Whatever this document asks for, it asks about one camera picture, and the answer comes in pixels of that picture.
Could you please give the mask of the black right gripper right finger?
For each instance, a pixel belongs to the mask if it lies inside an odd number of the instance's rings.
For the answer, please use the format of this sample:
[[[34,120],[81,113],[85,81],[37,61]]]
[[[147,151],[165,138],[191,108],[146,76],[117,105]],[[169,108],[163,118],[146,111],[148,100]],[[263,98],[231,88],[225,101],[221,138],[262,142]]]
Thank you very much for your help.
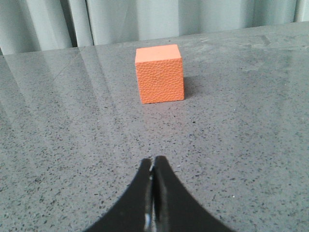
[[[182,185],[166,157],[154,162],[154,208],[158,232],[231,232]]]

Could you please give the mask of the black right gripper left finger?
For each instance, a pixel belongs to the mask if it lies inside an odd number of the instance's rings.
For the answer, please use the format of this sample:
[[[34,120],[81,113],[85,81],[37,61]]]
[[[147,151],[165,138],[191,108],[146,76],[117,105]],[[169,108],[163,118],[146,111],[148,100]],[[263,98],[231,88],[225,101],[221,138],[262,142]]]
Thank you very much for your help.
[[[119,200],[87,232],[150,232],[152,228],[152,164],[143,159]]]

